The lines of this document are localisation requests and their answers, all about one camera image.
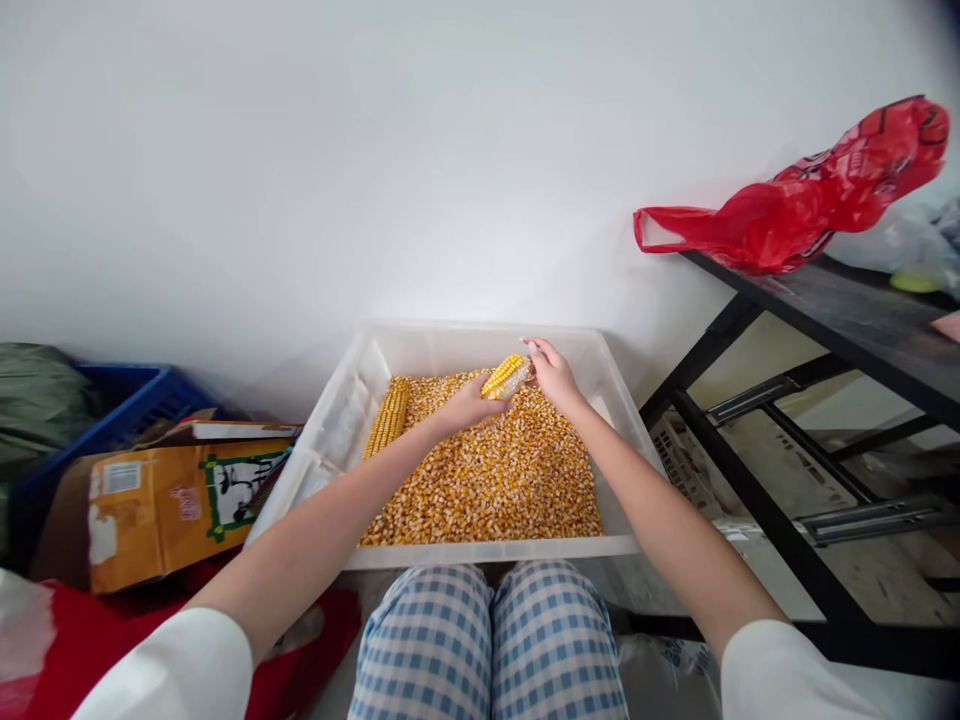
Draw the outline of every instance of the white plastic basket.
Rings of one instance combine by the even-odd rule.
[[[524,352],[521,335],[545,337],[567,358],[591,405],[662,472],[603,336],[596,330],[375,322],[364,325],[323,390],[276,486],[247,538],[255,540],[306,498],[360,462],[392,375],[440,376],[495,367]],[[357,548],[347,569],[372,570],[542,558],[603,557],[638,551],[616,496],[593,465],[604,537]]]

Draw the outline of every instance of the brown cardboard box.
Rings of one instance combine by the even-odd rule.
[[[155,447],[91,471],[90,587],[121,590],[240,545],[290,438]]]
[[[194,413],[194,420],[173,424],[162,420],[144,433],[136,449],[159,446],[196,445],[206,438],[241,441],[264,437],[290,437],[300,433],[299,425],[275,423],[229,423],[211,421],[214,410]],[[212,431],[220,428],[220,436]],[[78,590],[90,588],[90,532],[87,514],[90,495],[90,473],[94,465],[119,453],[101,453],[79,458],[64,472],[57,487],[43,534],[34,553],[28,578],[35,582],[59,580]]]

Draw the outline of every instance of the hand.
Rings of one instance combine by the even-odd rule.
[[[569,420],[570,413],[578,406],[586,405],[587,401],[577,387],[566,359],[542,338],[523,338],[523,341],[530,348],[530,360],[536,370],[536,376],[528,383],[539,385],[547,400]]]
[[[431,416],[445,435],[453,435],[485,418],[499,415],[509,407],[503,400],[485,400],[480,397],[480,388],[489,378],[490,373],[474,378],[457,390],[456,394]]]

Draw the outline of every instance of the yellow object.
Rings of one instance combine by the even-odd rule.
[[[394,378],[387,394],[380,403],[377,417],[367,438],[367,447],[363,459],[371,458],[392,443],[403,432],[403,423],[407,418],[407,400],[410,397],[410,383],[403,378]]]
[[[890,284],[897,290],[903,290],[904,292],[916,294],[937,292],[940,289],[940,284],[930,278],[929,275],[929,272],[922,266],[907,265],[890,276]]]
[[[407,377],[408,425],[481,371]],[[596,537],[603,534],[586,447],[539,388],[513,409],[434,448],[364,533],[361,546]]]
[[[493,371],[480,389],[480,395],[488,400],[509,400],[529,377],[529,358],[511,355]]]
[[[240,545],[292,438],[120,453],[90,477],[90,585],[121,590]]]

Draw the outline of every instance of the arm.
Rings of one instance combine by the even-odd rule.
[[[506,403],[480,398],[489,375],[464,386],[440,410],[299,505],[245,548],[184,609],[219,610],[243,628],[254,665],[323,593],[363,532],[441,440]]]
[[[754,620],[789,622],[713,524],[590,407],[563,356],[540,339],[530,350],[544,394],[573,423],[640,547],[690,611],[714,655],[721,659],[734,633]]]

